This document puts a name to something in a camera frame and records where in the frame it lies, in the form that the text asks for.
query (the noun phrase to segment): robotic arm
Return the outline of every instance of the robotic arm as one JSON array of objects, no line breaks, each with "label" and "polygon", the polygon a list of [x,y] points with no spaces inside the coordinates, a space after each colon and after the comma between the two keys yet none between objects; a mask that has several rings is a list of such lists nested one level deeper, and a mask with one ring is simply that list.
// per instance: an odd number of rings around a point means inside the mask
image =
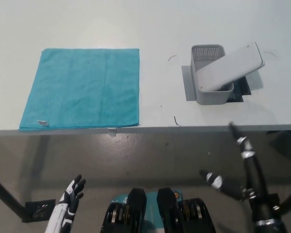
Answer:
[{"label": "robotic arm", "polygon": [[78,175],[67,187],[48,221],[45,233],[69,233],[86,180]]}]

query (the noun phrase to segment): white table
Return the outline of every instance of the white table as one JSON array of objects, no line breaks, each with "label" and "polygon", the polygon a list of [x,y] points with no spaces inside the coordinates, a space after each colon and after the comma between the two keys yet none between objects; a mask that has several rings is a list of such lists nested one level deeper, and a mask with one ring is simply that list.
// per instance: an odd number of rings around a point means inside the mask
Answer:
[{"label": "white table", "polygon": [[[262,86],[248,77],[252,95],[240,103],[186,101],[181,66],[191,46],[220,44],[228,54],[251,41],[265,60]],[[140,125],[118,133],[220,131],[231,120],[244,130],[291,130],[291,0],[1,0],[0,134],[21,133],[45,48],[140,49]]]}]

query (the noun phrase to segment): basket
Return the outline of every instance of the basket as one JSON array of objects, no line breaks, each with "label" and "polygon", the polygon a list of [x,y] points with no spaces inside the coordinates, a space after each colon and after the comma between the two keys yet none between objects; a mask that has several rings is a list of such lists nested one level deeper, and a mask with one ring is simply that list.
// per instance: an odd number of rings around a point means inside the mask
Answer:
[{"label": "basket", "polygon": [[221,45],[195,45],[191,50],[191,74],[194,83],[196,101],[202,105],[226,103],[233,92],[234,84],[224,86],[224,90],[205,92],[199,88],[196,71],[225,56]]}]

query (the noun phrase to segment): gray floor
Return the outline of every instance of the gray floor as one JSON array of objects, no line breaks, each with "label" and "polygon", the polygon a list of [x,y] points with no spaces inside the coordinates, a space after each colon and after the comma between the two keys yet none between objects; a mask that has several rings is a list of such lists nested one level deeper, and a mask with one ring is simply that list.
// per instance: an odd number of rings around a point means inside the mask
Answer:
[{"label": "gray floor", "polygon": [[[291,161],[268,146],[275,135],[248,133],[269,190],[291,192]],[[244,179],[242,159],[229,133],[118,134],[0,137],[0,182],[22,203],[60,198],[81,173],[87,184],[72,232],[98,233],[110,200],[132,187],[170,186],[206,203],[218,233],[252,230],[248,206],[205,186],[202,168]],[[284,216],[291,233],[291,213]],[[0,233],[43,233],[47,222],[21,223],[0,201]]]}]

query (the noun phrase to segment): gray tray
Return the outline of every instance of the gray tray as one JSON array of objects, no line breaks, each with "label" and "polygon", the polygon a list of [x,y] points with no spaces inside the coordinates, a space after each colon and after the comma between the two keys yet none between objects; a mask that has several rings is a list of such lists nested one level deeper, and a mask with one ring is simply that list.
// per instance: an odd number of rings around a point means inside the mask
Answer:
[{"label": "gray tray", "polygon": [[191,75],[196,101],[202,105],[224,104],[233,92],[234,84],[226,85],[222,91],[202,91],[198,85],[196,71],[225,56],[221,45],[194,45],[191,50]]}]

